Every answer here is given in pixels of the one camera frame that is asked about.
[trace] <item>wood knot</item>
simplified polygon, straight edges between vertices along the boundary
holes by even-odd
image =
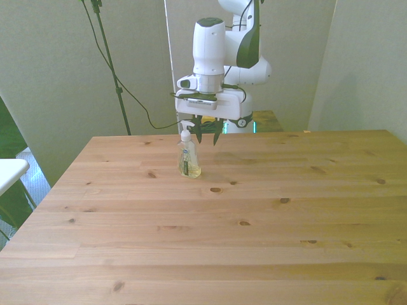
[[[375,154],[373,154],[371,151],[368,151],[368,150],[366,150],[366,151],[364,151],[366,154],[368,154],[369,156],[376,156]]]
[[[245,165],[251,165],[251,164],[259,163],[259,161],[256,159],[243,159],[242,163]]]
[[[219,188],[219,187],[211,187],[210,191],[213,192],[213,193],[221,193],[222,189]]]
[[[124,281],[119,281],[119,282],[117,282],[117,283],[114,284],[113,291],[114,291],[114,292],[118,292],[118,291],[120,291],[121,289],[123,289],[124,286],[125,286],[125,282],[124,282]]]

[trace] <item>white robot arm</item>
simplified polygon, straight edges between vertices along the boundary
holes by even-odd
[[[234,14],[232,30],[226,31],[219,18],[203,18],[195,24],[193,74],[177,82],[181,89],[176,93],[176,110],[193,114],[198,128],[202,116],[211,116],[221,125],[227,119],[228,132],[252,132],[251,96],[238,85],[263,84],[271,74],[259,50],[259,3],[264,0],[218,1]]]

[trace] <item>pump dispenser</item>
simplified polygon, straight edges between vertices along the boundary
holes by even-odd
[[[181,121],[183,131],[181,132],[181,141],[178,142],[179,148],[179,171],[182,176],[188,178],[197,178],[201,174],[201,168],[198,164],[197,146],[191,139],[191,133],[188,126],[195,124],[189,121]]]

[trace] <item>wood grain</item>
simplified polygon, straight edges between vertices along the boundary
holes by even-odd
[[[407,304],[386,131],[95,137],[0,252],[0,304]]]

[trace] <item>soap bottle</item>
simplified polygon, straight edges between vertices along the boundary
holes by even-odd
[[[201,168],[198,164],[197,146],[191,139],[191,133],[187,126],[195,124],[189,121],[181,121],[183,131],[181,132],[181,141],[178,142],[179,148],[179,171],[182,176],[188,178],[197,178],[201,174]]]

